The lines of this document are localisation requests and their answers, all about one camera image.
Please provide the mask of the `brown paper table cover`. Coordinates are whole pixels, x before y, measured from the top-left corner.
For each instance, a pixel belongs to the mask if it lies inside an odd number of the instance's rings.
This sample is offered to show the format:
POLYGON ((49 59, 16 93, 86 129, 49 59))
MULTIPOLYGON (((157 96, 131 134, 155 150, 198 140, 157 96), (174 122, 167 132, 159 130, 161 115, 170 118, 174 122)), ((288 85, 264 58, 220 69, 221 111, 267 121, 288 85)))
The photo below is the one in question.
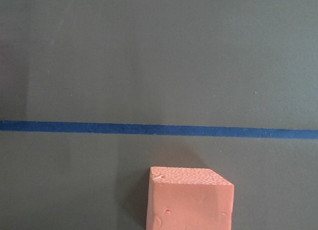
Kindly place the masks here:
MULTIPOLYGON (((0 118, 316 129, 318 0, 0 0, 0 118)), ((235 186, 235 230, 318 227, 317 140, 2 131, 3 230, 143 230, 151 166, 235 186)))

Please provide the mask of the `orange foam cube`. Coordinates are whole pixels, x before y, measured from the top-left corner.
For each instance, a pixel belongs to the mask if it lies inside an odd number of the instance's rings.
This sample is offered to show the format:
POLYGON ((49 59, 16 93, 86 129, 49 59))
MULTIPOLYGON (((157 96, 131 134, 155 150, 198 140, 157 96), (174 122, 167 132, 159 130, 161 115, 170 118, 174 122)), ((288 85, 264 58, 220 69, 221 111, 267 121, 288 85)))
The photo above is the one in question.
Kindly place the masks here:
POLYGON ((148 230, 229 230, 234 185, 211 169, 152 166, 148 230))

